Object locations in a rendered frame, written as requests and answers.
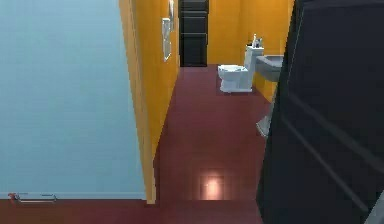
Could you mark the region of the white toilet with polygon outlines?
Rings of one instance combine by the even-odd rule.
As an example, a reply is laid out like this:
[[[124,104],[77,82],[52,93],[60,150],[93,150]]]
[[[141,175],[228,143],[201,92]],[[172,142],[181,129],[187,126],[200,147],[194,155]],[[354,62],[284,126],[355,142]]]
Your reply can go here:
[[[242,65],[219,65],[218,76],[221,79],[220,90],[225,93],[252,91],[253,76],[256,70],[256,58],[264,53],[263,47],[247,46]]]

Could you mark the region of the black tall cabinet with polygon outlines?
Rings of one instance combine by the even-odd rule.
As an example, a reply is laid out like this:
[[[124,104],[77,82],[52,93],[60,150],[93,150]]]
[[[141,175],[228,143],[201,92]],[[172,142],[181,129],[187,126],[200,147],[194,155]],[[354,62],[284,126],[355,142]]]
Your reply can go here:
[[[209,0],[179,1],[179,52],[182,67],[206,67]]]

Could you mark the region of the black room door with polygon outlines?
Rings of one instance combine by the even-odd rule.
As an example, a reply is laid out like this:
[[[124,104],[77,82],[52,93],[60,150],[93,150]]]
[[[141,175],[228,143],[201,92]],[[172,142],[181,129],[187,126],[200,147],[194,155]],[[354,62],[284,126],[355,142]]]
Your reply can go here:
[[[384,0],[295,0],[263,224],[384,224]]]

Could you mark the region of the grey pedestal sink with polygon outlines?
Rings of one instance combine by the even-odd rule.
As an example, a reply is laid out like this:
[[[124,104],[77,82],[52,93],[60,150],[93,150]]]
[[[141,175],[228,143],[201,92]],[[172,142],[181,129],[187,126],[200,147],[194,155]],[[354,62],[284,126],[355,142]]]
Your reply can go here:
[[[277,83],[283,63],[283,55],[264,55],[256,57],[256,71],[267,81]],[[260,134],[267,138],[271,124],[276,93],[272,95],[272,101],[268,113],[256,123]]]

